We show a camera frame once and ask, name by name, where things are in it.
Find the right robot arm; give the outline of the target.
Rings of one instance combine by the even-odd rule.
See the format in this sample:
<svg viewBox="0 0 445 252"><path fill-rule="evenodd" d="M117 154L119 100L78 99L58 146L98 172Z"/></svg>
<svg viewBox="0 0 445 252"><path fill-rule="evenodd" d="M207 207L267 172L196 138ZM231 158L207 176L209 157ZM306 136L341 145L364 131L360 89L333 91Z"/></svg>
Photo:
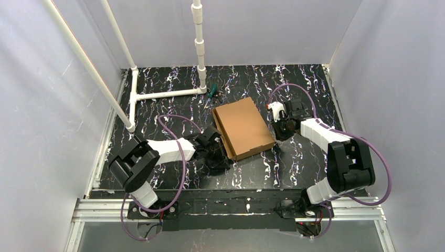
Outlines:
<svg viewBox="0 0 445 252"><path fill-rule="evenodd" d="M341 194L375 183L369 146L358 138L334 132L320 119L309 115L299 99L267 104L278 141L298 134L327 154L326 178L303 190L300 208L318 205Z"/></svg>

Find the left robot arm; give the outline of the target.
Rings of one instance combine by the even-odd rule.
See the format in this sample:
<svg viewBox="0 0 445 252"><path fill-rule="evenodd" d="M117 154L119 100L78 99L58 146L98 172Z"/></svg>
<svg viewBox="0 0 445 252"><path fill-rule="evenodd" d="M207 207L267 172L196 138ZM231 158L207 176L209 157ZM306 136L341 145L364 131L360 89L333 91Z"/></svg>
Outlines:
<svg viewBox="0 0 445 252"><path fill-rule="evenodd" d="M148 177L157 165L204 160L209 170L227 170L223 147L221 133L214 127L177 140L153 141L135 136L111 158L108 169L141 209L155 213L152 206L158 197Z"/></svg>

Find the brown cardboard box sheet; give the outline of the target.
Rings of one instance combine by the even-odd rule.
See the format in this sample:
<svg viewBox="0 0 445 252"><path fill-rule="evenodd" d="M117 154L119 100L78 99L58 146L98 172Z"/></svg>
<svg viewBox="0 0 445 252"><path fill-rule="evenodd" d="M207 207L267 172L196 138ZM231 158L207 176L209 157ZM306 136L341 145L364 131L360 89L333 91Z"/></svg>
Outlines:
<svg viewBox="0 0 445 252"><path fill-rule="evenodd" d="M273 148L276 143L251 97L212 109L229 159L239 161Z"/></svg>

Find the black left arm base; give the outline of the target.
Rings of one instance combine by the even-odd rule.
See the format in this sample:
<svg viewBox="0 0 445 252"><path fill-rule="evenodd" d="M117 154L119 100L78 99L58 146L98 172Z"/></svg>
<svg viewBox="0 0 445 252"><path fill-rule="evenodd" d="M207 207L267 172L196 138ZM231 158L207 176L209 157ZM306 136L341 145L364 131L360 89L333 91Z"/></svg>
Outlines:
<svg viewBox="0 0 445 252"><path fill-rule="evenodd" d="M175 201L162 212L149 212L139 207L137 203L129 201L121 206L121 211L122 216L130 220L171 220L179 216L179 202Z"/></svg>

